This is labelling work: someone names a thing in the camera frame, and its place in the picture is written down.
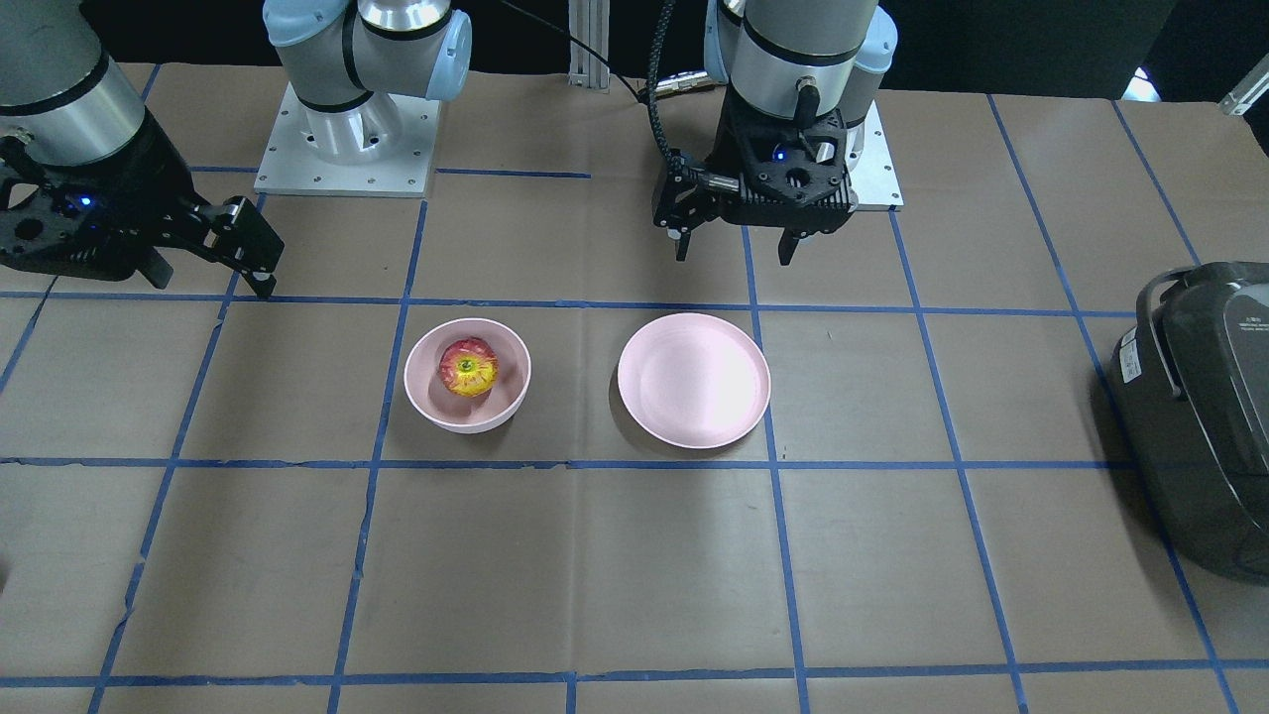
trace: red and yellow apple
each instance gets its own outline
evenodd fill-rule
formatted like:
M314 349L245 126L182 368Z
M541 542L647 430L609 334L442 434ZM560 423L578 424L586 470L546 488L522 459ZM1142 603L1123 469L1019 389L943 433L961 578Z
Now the red and yellow apple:
M440 354L438 372L449 392L459 397L480 397L497 380L497 354L478 336L463 337Z

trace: white mounting plate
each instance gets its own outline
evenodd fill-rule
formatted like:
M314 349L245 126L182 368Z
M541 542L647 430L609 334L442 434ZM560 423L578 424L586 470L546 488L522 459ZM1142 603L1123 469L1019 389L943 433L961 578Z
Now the white mounting plate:
M864 150L859 162L850 171L850 188L859 198L858 211L890 211L904 207L904 191L898 189L898 174L890 157L886 129L881 126L877 103L868 108L863 131Z
M423 198L431 175L440 101L391 96L402 124L395 151L369 164L339 165L324 161L308 146L303 108L288 84L269 134L269 147L260 160L255 190L282 195Z

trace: wire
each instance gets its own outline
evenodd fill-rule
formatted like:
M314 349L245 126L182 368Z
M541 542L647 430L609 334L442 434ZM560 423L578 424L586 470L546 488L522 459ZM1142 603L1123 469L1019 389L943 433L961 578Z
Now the wire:
M567 37L569 41L571 41L577 47L581 47L582 49L585 49L586 52L589 52L591 57L599 60L600 63L603 63L605 67L608 67L608 72L612 74L618 80L621 80L621 82L626 85L626 89L631 90L631 95L634 96L636 101L638 101L640 104L643 103L643 100L640 98L638 91L636 91L634 88L631 86L631 82L626 81L626 77L623 77L622 75L617 74L617 71L613 70L613 66L608 62L608 58L604 57L604 56L602 56L599 52L595 52L594 49L591 49L589 44L586 44L585 42L580 41L580 39L577 39L576 37L574 37L572 34L570 34L569 30L566 30L566 29L556 25L551 20L539 18L538 15L534 15L533 13L525 10L524 8L520 8L519 5L514 5L514 4L509 3L508 0L499 0L499 3L501 3L503 5L506 5L508 8L510 8L511 10L515 10L516 13L524 15L525 18L529 18L530 20L537 22L538 24L541 24L543 27L547 27L547 28L549 28L549 29L552 29L552 30L555 30L555 32L557 32L557 33Z
M652 49L647 57L647 120L652 124L652 138L656 140L656 147L661 150L661 156L665 156L665 162L671 170L678 170L681 167L683 160L670 151L670 142L665 138L665 127L661 126L661 113L656 109L655 91L657 82L661 81L661 46L665 44L665 33L670 28L674 1L665 0L665 4L661 5L661 15L657 18L656 29L652 32Z

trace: bowl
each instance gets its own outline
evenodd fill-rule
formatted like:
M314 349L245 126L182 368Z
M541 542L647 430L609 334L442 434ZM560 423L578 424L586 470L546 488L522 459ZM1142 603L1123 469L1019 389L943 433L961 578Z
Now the bowl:
M497 379L478 397L459 397L440 382L438 368L445 347L480 337L497 354ZM410 405L438 427L456 434L487 432L515 415L529 391L533 365L529 349L515 330L483 317L461 317L437 325L410 349L401 380Z
M772 374L761 349L736 325L699 312L666 315L631 336L617 364L631 417L684 449L718 449L766 413Z

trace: plate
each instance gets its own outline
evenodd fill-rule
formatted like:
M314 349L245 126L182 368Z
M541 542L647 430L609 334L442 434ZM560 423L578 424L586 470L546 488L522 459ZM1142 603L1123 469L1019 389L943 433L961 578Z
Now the plate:
M679 312L631 336L617 388L631 417L656 439L717 449L763 421L772 374L744 330L713 315Z

